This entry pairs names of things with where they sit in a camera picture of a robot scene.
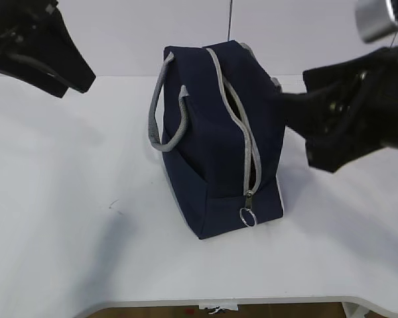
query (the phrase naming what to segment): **gray piping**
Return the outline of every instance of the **gray piping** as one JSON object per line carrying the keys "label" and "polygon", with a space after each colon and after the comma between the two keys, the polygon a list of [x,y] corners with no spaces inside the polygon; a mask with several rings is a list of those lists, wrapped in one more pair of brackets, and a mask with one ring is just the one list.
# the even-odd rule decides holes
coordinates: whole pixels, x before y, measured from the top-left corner
{"label": "gray piping", "polygon": [[[220,89],[224,105],[226,106],[227,112],[230,114],[230,117],[235,122],[235,124],[241,129],[245,138],[245,177],[243,179],[243,194],[246,195],[248,191],[252,191],[253,193],[255,193],[259,188],[262,178],[261,157],[259,155],[258,147],[255,138],[253,137],[249,121],[247,119],[245,108],[243,107],[243,104],[240,101],[240,98],[235,92],[233,86],[229,83],[227,79],[224,78],[221,70],[220,61],[218,60],[217,55],[211,48],[207,48],[207,51],[211,54],[212,60],[214,61],[217,70],[218,86]],[[228,103],[226,97],[224,86],[226,86],[227,89],[232,94],[235,104],[239,109],[241,119],[238,119],[236,117],[235,113],[230,107],[230,104]],[[251,157],[253,158],[255,164],[255,173],[256,173],[256,182],[255,185],[253,186],[253,189],[249,188],[249,181],[251,175]]]}
{"label": "gray piping", "polygon": [[158,123],[155,117],[158,107],[159,95],[164,86],[166,73],[168,72],[168,65],[174,60],[174,54],[170,54],[166,57],[164,64],[162,66],[161,72],[158,77],[157,85],[153,92],[151,108],[149,109],[149,141],[153,148],[161,152],[170,152],[174,147],[180,142],[188,127],[188,112],[186,107],[185,97],[189,96],[186,86],[182,86],[180,89],[180,94],[178,96],[178,106],[180,107],[181,121],[180,126],[174,134],[173,138],[167,143],[162,144],[159,137]]}
{"label": "gray piping", "polygon": [[[246,49],[247,51],[249,51],[249,53],[252,55],[253,58],[257,59],[257,58],[255,57],[255,54],[253,53],[253,51],[252,51],[252,49],[251,49],[251,47],[250,47],[249,45],[247,45],[246,43],[240,43],[240,45],[241,45],[244,49]],[[276,85],[276,87],[278,87],[278,88],[280,89],[280,92],[282,93],[282,92],[283,92],[283,87],[282,87],[282,85],[280,84],[279,80],[278,80],[277,78],[271,77],[271,81],[274,83],[274,85]],[[281,205],[282,205],[282,208],[283,208],[283,211],[284,211],[284,210],[285,210],[285,204],[284,204],[284,202],[283,202],[283,194],[281,193],[278,175],[276,175],[276,182],[277,182],[277,187],[279,188],[279,195],[280,195]]]}
{"label": "gray piping", "polygon": [[261,165],[261,156],[259,154],[258,146],[255,141],[255,137],[253,136],[251,126],[249,124],[249,119],[247,118],[246,112],[245,112],[245,107],[243,106],[243,103],[241,102],[239,95],[236,93],[235,89],[231,85],[231,83],[223,77],[224,85],[227,87],[229,90],[230,94],[233,96],[234,102],[237,105],[237,108],[239,109],[240,113],[240,118],[242,123],[246,126],[247,131],[249,132],[249,135],[251,137],[252,141],[252,158],[253,162],[255,164],[255,185],[251,189],[253,193],[255,193],[259,185],[261,184],[261,178],[262,178],[262,165]]}
{"label": "gray piping", "polygon": [[207,48],[207,51],[211,54],[212,61],[214,61],[218,77],[218,87],[220,89],[220,94],[223,99],[224,105],[226,106],[226,110],[230,114],[232,121],[234,121],[234,123],[240,128],[245,138],[245,173],[243,179],[243,194],[246,195],[246,193],[249,191],[249,180],[250,180],[250,171],[251,171],[251,153],[252,153],[251,138],[249,136],[247,128],[240,121],[240,119],[236,117],[235,113],[230,107],[230,104],[228,103],[226,92],[224,90],[223,72],[221,70],[221,65],[220,61],[218,60],[217,54],[215,54],[215,52],[211,48]]}

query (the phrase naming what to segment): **keyring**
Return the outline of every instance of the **keyring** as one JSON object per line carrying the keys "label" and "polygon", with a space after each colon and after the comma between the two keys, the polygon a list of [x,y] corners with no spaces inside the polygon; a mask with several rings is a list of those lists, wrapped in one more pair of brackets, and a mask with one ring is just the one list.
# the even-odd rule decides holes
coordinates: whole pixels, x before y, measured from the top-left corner
{"label": "keyring", "polygon": [[[243,212],[248,212],[248,213],[252,216],[253,222],[255,223],[254,225],[249,225],[249,224],[247,223],[247,221],[245,220],[245,217],[243,216]],[[244,225],[246,225],[247,227],[256,227],[256,226],[257,226],[257,224],[258,224],[257,217],[256,217],[255,214],[253,214],[253,212],[252,212],[251,209],[248,209],[248,208],[246,208],[246,207],[242,207],[242,208],[240,209],[239,214],[240,214],[240,219],[241,219],[241,221],[243,222]]]}

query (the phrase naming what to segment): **lunch bag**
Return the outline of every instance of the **lunch bag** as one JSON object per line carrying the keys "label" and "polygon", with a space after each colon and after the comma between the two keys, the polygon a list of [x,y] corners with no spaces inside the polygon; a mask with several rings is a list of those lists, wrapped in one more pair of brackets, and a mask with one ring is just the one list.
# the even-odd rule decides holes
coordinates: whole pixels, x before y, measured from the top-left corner
{"label": "lunch bag", "polygon": [[[169,46],[149,112],[183,215],[199,239],[283,216],[281,94],[245,44]],[[155,119],[162,88],[162,142]]]}

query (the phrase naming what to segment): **bag handle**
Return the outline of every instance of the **bag handle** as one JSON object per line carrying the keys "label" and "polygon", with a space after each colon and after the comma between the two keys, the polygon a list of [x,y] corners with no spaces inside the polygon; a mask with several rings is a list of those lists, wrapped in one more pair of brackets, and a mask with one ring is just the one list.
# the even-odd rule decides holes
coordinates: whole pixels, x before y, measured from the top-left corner
{"label": "bag handle", "polygon": [[181,114],[180,126],[174,136],[171,138],[171,140],[168,141],[167,144],[162,144],[159,137],[159,128],[156,120],[156,112],[158,107],[159,95],[161,94],[162,88],[164,86],[169,64],[174,61],[174,59],[174,54],[170,52],[170,54],[166,57],[161,72],[159,74],[158,82],[152,96],[151,108],[149,109],[149,141],[151,142],[153,148],[161,152],[170,152],[171,150],[173,150],[174,147],[181,141],[183,136],[186,134],[188,128],[188,112],[184,98],[189,96],[189,94],[187,92],[186,86],[182,85],[180,88],[180,94],[178,95],[178,106],[180,107]]}

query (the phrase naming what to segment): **white table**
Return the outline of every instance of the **white table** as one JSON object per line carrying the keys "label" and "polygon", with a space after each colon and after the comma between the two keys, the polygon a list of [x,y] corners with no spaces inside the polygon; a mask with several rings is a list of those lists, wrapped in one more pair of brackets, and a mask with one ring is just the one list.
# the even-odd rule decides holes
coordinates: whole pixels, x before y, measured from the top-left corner
{"label": "white table", "polygon": [[0,318],[310,301],[398,317],[398,151],[330,175],[288,132],[285,218],[200,241],[147,142],[155,80],[59,100],[0,78]]}

